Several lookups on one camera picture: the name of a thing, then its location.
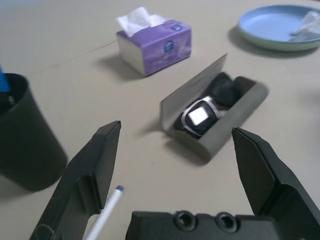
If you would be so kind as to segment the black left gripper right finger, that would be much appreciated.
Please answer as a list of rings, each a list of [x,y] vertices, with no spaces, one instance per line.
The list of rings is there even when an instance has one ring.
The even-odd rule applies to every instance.
[[[253,213],[272,218],[285,240],[318,240],[320,210],[293,171],[260,136],[238,127],[231,134]]]

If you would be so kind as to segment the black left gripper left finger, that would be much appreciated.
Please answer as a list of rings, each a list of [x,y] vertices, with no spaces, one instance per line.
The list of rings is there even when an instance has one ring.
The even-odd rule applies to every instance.
[[[53,192],[32,240],[81,240],[89,218],[104,208],[114,172],[121,122],[100,127],[73,157]]]

